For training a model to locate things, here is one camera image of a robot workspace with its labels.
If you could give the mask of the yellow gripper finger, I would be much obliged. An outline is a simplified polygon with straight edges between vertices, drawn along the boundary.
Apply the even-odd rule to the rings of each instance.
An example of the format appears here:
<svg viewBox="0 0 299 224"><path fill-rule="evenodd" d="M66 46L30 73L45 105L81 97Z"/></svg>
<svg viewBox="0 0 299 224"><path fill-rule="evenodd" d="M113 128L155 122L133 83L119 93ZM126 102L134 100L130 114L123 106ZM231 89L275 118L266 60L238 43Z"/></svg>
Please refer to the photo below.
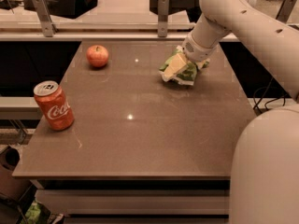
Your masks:
<svg viewBox="0 0 299 224"><path fill-rule="evenodd" d="M187 66L188 59L184 53L177 53L171 57L168 66L165 68L163 73L163 80L169 81L177 73L181 72Z"/></svg>

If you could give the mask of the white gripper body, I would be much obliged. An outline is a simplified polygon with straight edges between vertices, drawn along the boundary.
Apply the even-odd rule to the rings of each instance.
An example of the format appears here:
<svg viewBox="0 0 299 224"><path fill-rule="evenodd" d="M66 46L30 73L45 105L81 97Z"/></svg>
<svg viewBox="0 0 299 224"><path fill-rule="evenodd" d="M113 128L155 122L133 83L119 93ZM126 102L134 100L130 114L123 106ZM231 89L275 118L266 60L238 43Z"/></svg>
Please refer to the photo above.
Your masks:
<svg viewBox="0 0 299 224"><path fill-rule="evenodd" d="M185 56L192 62L202 62L207 59L216 45L206 35L189 32L182 43Z"/></svg>

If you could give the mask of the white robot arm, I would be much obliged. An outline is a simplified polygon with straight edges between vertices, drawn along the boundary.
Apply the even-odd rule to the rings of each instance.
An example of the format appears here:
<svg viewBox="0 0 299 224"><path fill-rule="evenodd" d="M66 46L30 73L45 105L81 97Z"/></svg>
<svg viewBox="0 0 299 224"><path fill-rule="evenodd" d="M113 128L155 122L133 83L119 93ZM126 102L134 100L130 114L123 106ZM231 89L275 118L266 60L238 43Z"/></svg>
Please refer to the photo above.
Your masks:
<svg viewBox="0 0 299 224"><path fill-rule="evenodd" d="M199 0L202 14L162 69L165 81L203 63L223 37L247 95L276 85L299 94L298 32L255 7L256 0ZM299 224L299 106L256 117L240 135L232 163L230 224Z"/></svg>

